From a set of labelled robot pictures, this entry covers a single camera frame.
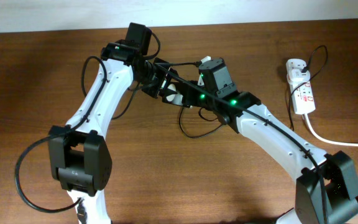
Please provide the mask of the black smartphone white circles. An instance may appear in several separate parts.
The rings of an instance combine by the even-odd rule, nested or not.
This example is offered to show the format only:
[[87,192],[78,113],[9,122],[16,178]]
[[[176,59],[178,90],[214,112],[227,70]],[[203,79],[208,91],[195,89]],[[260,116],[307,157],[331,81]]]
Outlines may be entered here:
[[171,83],[167,87],[162,101],[168,104],[183,106],[182,99],[183,95],[179,92],[179,90],[177,90],[175,84]]

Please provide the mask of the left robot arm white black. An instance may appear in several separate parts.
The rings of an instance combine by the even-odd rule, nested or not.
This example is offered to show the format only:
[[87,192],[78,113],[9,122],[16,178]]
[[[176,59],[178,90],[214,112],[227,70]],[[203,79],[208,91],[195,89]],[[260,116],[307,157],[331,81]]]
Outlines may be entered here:
[[130,23],[125,39],[109,43],[96,58],[99,73],[76,113],[64,127],[50,129],[52,177],[73,200],[78,223],[111,222],[104,198],[112,170],[106,134],[133,81],[159,85],[147,53],[152,37],[145,25]]

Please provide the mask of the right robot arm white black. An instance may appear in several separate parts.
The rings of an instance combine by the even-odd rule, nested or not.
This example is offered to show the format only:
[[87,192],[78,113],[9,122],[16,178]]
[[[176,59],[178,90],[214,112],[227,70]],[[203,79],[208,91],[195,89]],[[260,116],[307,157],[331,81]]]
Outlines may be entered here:
[[197,63],[200,74],[191,105],[212,111],[221,124],[250,139],[288,173],[295,206],[276,223],[345,223],[358,214],[358,175],[344,152],[328,154],[276,119],[260,100],[239,92],[221,58]]

